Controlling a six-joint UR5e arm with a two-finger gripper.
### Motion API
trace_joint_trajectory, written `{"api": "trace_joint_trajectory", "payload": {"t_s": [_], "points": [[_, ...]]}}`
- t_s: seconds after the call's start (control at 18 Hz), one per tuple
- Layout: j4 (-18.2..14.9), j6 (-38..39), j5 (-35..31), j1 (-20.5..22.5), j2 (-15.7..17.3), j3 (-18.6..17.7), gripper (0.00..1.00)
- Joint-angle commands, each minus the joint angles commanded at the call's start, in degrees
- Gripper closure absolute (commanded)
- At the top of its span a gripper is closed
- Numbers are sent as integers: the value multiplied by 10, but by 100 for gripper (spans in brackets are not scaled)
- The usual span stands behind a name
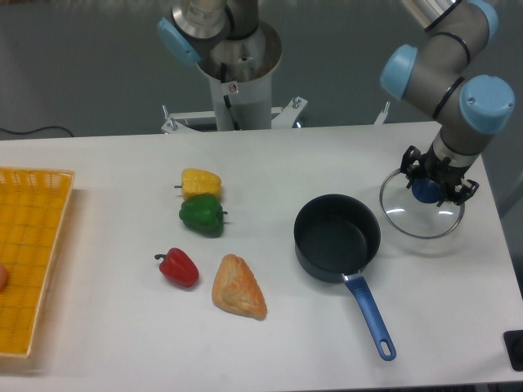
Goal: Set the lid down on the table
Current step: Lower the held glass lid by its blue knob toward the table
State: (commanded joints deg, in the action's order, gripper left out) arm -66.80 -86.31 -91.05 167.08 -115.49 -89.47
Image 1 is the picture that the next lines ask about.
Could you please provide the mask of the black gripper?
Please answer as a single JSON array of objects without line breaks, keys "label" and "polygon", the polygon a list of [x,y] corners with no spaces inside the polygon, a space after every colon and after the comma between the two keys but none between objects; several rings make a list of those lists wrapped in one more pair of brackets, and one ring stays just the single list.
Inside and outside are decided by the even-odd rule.
[{"label": "black gripper", "polygon": [[436,204],[438,207],[444,203],[461,206],[474,196],[479,189],[479,184],[474,180],[462,182],[466,171],[467,166],[453,166],[450,157],[439,159],[433,149],[422,154],[413,145],[407,148],[400,164],[400,172],[405,174],[408,180],[407,189],[410,189],[417,180],[424,178],[440,186],[441,196]]}]

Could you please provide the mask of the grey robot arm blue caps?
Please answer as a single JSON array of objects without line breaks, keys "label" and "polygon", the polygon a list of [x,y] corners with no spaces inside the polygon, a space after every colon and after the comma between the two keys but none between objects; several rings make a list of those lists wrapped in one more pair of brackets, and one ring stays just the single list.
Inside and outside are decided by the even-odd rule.
[{"label": "grey robot arm blue caps", "polygon": [[[461,205],[477,190],[466,171],[505,127],[515,104],[502,79],[463,77],[495,35],[498,16],[486,1],[407,1],[405,8],[429,39],[423,48],[399,47],[380,83],[438,122],[440,131],[426,153],[409,148],[400,171],[418,201]],[[271,113],[271,77],[282,43],[260,20],[257,2],[176,1],[157,32],[179,61],[207,77],[219,130],[291,125]]]}]

